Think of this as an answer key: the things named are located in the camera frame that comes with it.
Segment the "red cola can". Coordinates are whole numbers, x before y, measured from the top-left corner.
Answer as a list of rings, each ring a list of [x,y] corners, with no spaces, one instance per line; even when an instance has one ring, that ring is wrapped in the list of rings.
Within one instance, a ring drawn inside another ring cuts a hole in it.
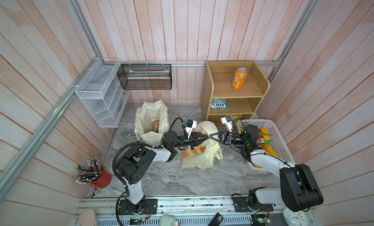
[[[153,126],[153,132],[158,133],[159,132],[159,120],[153,121],[152,126]]]

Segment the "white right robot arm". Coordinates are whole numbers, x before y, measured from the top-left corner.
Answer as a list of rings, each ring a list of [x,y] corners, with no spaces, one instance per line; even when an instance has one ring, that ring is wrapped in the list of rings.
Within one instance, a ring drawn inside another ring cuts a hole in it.
[[[278,177],[278,189],[262,187],[249,191],[249,208],[263,210],[268,205],[282,205],[292,211],[300,211],[322,205],[324,198],[311,169],[305,164],[293,164],[265,151],[264,147],[270,145],[270,140],[265,138],[267,135],[257,126],[247,125],[240,134],[222,131],[208,136],[221,144],[238,146],[245,160]]]

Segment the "cream canvas tote bag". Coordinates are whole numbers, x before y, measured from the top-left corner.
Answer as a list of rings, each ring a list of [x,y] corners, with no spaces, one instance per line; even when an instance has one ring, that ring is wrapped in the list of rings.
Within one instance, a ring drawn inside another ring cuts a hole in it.
[[[159,120],[159,132],[153,132],[152,123]],[[153,146],[160,146],[162,139],[169,130],[168,107],[161,100],[154,103],[144,102],[137,108],[134,121],[134,133],[138,141]]]

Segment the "orange-print plastic grocery bag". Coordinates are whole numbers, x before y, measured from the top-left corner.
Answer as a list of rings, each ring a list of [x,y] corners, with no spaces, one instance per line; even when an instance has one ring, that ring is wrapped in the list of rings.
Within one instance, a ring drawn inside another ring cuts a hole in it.
[[[197,124],[197,128],[193,131],[203,135],[210,135],[217,133],[218,129],[213,122],[203,121]],[[182,167],[199,169],[211,168],[215,158],[218,160],[222,160],[223,158],[220,143],[208,138],[208,140],[195,147],[194,150],[188,146],[188,149],[183,154]]]

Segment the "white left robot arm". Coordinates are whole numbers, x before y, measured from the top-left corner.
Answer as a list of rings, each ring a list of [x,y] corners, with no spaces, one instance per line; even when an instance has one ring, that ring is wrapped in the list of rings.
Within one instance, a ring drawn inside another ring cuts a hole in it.
[[[126,200],[133,207],[143,204],[145,195],[142,190],[141,180],[151,163],[170,162],[177,154],[175,148],[198,148],[209,139],[208,135],[194,132],[197,123],[188,120],[186,123],[178,117],[175,121],[182,122],[184,135],[179,136],[171,128],[165,133],[161,145],[154,146],[144,142],[129,143],[115,154],[112,161],[112,170],[125,187]]]

